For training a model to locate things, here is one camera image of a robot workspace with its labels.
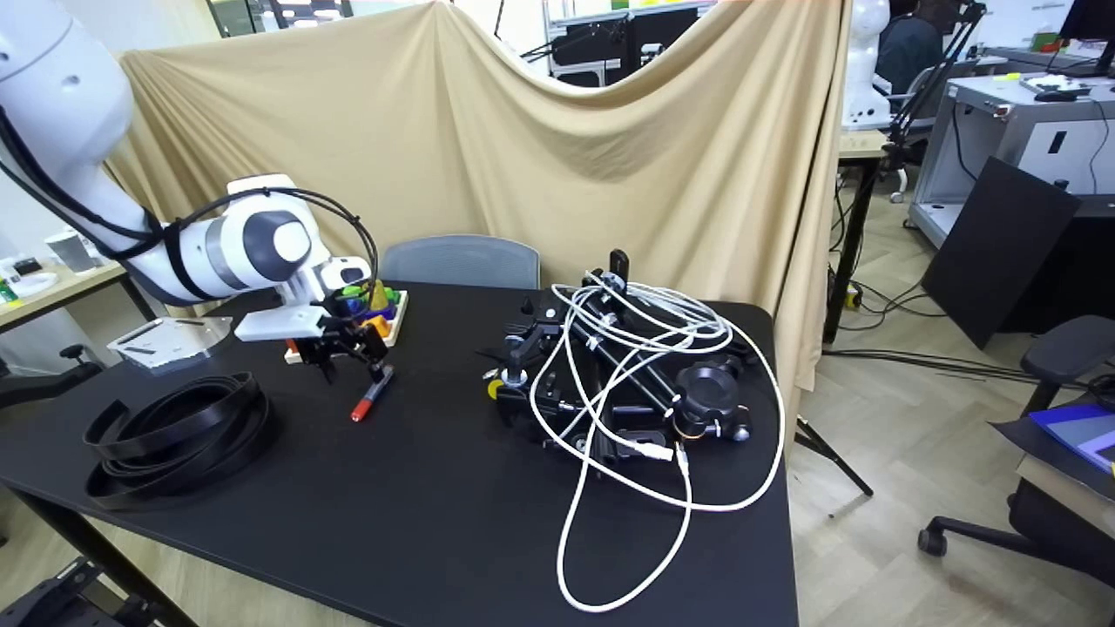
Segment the floor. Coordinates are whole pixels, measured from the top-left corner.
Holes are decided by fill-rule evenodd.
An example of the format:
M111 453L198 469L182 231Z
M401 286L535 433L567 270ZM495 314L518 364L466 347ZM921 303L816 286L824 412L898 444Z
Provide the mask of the floor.
M874 198L856 279L888 296L913 286L928 243L903 228L903 208ZM1013 365L1026 337L996 337L977 352L948 317L894 314L880 323L842 317L834 347L903 347ZM797 560L797 613L811 627L1106 627L1115 594L1018 553L954 540L948 558L924 558L917 531L934 516L1006 525L1006 493L1018 453L990 429L1013 419L1026 383L957 378L898 364L824 359L804 419L874 483L874 499L824 457L791 450L791 519ZM0 607L56 575L72 549L22 505L4 505ZM101 525L198 623L358 623L228 568Z

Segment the beige curtain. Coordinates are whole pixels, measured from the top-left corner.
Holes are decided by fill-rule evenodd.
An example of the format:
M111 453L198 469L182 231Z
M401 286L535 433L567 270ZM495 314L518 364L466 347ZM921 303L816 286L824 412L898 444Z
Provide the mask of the beige curtain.
M500 232L550 279L623 248L640 282L768 308L797 398L818 359L839 68L839 0L723 4L609 90L535 79L430 4L127 56L140 114L111 172L164 220L283 172L380 248Z

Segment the desk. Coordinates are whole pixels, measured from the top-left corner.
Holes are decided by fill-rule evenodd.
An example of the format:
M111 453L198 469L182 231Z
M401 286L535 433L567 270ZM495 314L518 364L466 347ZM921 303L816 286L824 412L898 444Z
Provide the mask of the desk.
M827 344L834 344L834 337L839 332L848 282L851 282L851 277L856 270L856 254L860 254L860 239L863 239L863 224L867 224L867 208L873 208L873 195L874 195L880 165L887 159L887 136L881 133L839 133L837 155L839 155L839 169L856 169L860 172L860 180L856 180L856 195L853 195L853 202L848 208L848 232L842 232L837 277L830 282Z
M56 308L68 308L86 294L97 294L105 286L120 282L129 301L137 303L137 309L155 322L155 309L147 308L142 294L133 286L133 279L127 277L127 270L120 266L101 266L101 270L86 270L86 273L56 273L56 282L43 294L32 294L28 301L22 301L18 308L7 303L0 308L0 332L11 332L18 323L28 323Z
M147 511L96 511L83 499L83 429L120 391L157 398L185 378L150 381L122 364L56 400L53 421L0 433L0 480L76 545L107 577L164 598L76 511L277 582L290 594L382 623L600 623L564 607L554 548L574 463L511 434L485 398L485 347L500 347L525 294L415 288L394 352L396 378L376 414L346 414L366 387L338 364L328 387L314 368L283 365L283 344L223 343L185 378L250 374L283 419L277 447L194 503ZM775 322L723 308L763 352ZM775 457L768 391L749 395L754 444L693 450L700 499L749 495ZM609 598L637 582L675 532L681 511L593 483L572 537L572 584ZM797 623L787 483L739 516L696 516L675 566L609 623Z

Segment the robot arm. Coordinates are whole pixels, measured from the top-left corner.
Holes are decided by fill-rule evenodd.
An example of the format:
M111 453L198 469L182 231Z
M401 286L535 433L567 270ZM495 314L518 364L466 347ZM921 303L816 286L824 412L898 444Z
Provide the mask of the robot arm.
M198 303L279 288L316 303L366 266L336 266L290 178L233 180L212 220L161 228L101 169L133 120L114 56L56 0L0 4L0 169L122 263L157 301Z

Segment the beige cloth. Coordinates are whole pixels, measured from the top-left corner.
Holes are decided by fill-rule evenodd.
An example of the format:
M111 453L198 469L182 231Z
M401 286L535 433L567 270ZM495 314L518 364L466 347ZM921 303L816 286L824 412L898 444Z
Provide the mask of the beige cloth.
M111 172L164 220L283 172L355 208L380 248L500 232L550 279L623 248L640 282L779 314L795 398L818 359L842 11L723 4L609 90L525 78L446 4L133 52L140 114Z

